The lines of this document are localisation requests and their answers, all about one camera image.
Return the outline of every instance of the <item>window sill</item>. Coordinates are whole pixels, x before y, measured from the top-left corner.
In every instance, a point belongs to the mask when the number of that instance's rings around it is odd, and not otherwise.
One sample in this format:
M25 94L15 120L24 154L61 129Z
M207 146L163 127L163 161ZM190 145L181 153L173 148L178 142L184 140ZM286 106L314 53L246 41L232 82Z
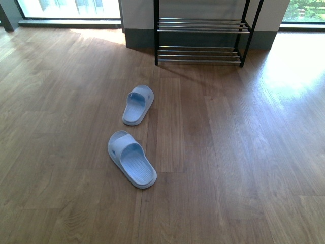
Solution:
M52 27L52 28L89 28L89 29L120 29L120 20L36 20L25 19L19 21L24 27Z
M325 24L281 24L279 31L285 32L325 32Z

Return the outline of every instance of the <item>wooden floor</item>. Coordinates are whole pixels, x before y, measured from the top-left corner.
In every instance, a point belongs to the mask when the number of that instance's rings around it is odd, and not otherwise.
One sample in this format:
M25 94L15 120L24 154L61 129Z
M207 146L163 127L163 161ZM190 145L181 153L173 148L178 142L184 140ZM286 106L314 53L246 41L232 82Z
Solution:
M0 28L0 243L325 243L325 34L243 68L154 65L121 31ZM138 84L155 101L122 123ZM107 153L126 130L156 183Z

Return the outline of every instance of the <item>slide sandal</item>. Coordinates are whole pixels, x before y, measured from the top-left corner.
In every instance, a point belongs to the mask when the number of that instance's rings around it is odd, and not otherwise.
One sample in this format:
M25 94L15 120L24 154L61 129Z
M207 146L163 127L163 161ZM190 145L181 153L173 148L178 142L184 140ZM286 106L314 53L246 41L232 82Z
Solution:
M140 124L153 102L153 92L146 85L138 85L127 96L126 108L122 117L129 126Z
M115 132L107 148L114 163L135 187L145 189L155 183L156 171L146 158L142 146L128 132Z

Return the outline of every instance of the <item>white wall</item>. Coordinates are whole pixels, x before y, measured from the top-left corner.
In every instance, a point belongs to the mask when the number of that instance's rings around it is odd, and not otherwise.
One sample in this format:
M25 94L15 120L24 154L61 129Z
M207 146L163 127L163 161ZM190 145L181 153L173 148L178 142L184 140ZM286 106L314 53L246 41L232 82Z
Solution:
M251 0L252 24L259 0ZM290 0L264 0L257 31L278 31ZM160 0L161 17L241 18L245 0ZM153 29L153 0L122 0L124 28Z

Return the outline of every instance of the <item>greenery outside window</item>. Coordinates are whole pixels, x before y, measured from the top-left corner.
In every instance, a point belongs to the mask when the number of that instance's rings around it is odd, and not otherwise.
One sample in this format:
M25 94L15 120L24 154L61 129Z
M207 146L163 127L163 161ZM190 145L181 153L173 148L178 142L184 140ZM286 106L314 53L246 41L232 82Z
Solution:
M325 0L290 0L283 23L325 24Z

